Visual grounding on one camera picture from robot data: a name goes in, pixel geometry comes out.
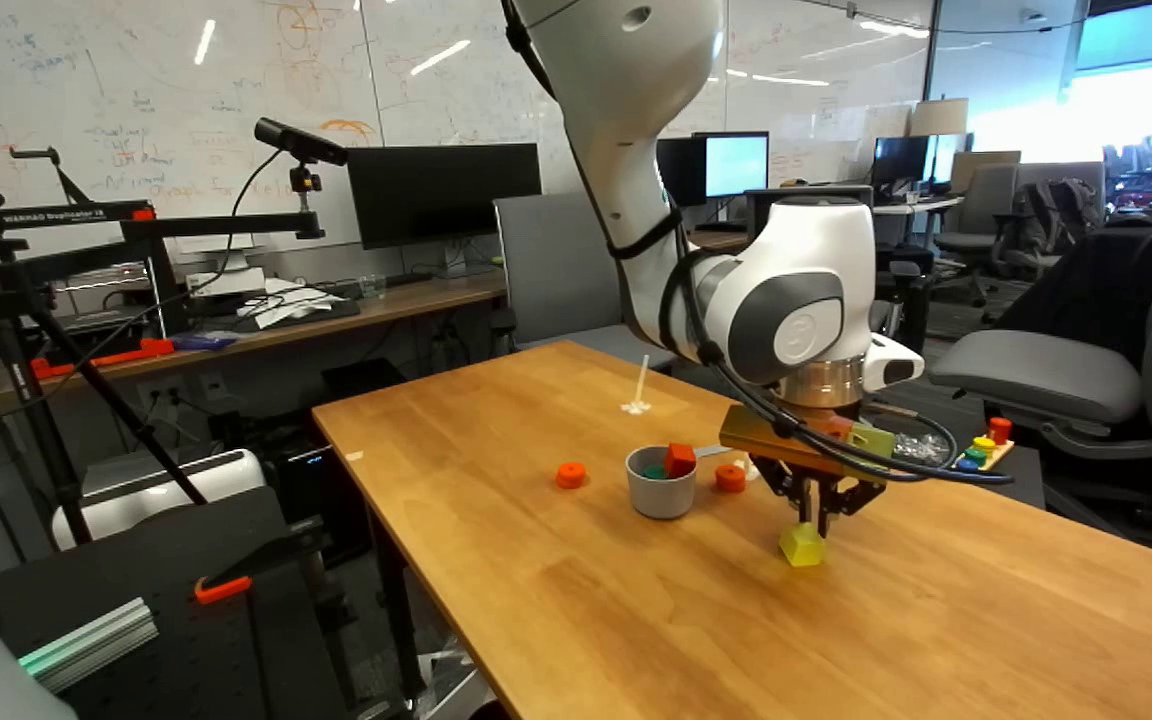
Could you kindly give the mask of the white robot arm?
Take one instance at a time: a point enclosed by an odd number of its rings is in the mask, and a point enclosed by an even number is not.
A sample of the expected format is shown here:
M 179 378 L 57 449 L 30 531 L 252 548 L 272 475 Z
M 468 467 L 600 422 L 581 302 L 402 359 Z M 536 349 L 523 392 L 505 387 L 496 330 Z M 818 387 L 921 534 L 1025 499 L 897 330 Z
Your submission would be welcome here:
M 720 436 L 824 531 L 925 467 L 866 438 L 856 408 L 925 373 L 867 323 L 877 236 L 860 201 L 708 183 L 708 132 L 670 125 L 704 91 L 725 0 L 501 0 L 505 36 L 559 109 L 633 330 L 712 373 Z

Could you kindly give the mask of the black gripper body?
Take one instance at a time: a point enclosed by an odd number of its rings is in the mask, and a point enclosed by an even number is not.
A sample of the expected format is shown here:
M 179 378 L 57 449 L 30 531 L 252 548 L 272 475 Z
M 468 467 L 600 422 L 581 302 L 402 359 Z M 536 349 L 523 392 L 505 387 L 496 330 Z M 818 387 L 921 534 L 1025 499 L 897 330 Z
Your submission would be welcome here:
M 758 454 L 758 472 L 778 495 L 793 499 L 795 509 L 818 499 L 824 514 L 856 514 L 866 505 L 871 505 L 885 493 L 881 478 L 845 478 L 845 475 L 818 478 L 806 467 L 793 467 L 774 454 Z

